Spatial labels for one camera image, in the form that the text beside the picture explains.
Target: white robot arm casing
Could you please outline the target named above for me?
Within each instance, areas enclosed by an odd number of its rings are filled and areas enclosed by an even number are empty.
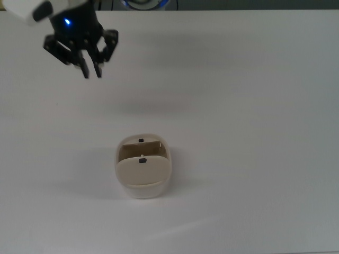
[[[28,25],[34,25],[40,20],[36,21],[33,18],[34,11],[36,11],[42,4],[49,2],[52,6],[52,13],[47,15],[54,16],[58,13],[77,7],[86,2],[86,0],[4,0],[3,5],[6,10],[13,13],[20,20]]]

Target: background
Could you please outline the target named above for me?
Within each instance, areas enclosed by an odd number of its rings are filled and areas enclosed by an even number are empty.
[[[102,0],[101,10],[120,10],[120,0]],[[178,0],[178,10],[303,10],[339,9],[338,0]],[[176,0],[170,3],[170,10],[176,10]]]
[[[120,41],[85,80],[0,13],[0,254],[339,251],[338,11],[97,15]],[[143,132],[175,171],[147,201],[112,174]]]

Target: blue object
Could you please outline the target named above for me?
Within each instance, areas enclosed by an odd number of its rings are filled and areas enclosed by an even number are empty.
[[[66,23],[67,26],[70,26],[71,21],[69,21],[68,19],[65,19],[65,23]]]
[[[163,1],[160,3],[159,7],[160,7],[160,8],[163,7],[164,5],[166,5],[166,4],[168,3],[168,1],[169,1],[169,0],[163,0]]]

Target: robotic arm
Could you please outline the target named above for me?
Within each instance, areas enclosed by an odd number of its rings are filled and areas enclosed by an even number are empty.
[[[54,34],[48,35],[44,48],[66,65],[80,68],[85,78],[89,70],[82,50],[91,57],[95,72],[101,78],[101,66],[108,62],[118,44],[117,30],[104,30],[93,7],[94,0],[4,0],[5,8],[28,25],[49,18]],[[99,39],[106,47],[97,48]]]

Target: open lid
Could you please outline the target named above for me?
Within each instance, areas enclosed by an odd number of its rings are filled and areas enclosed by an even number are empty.
[[[153,134],[123,140],[115,160],[116,175],[125,186],[158,183],[169,179],[172,173],[169,148],[161,137]]]

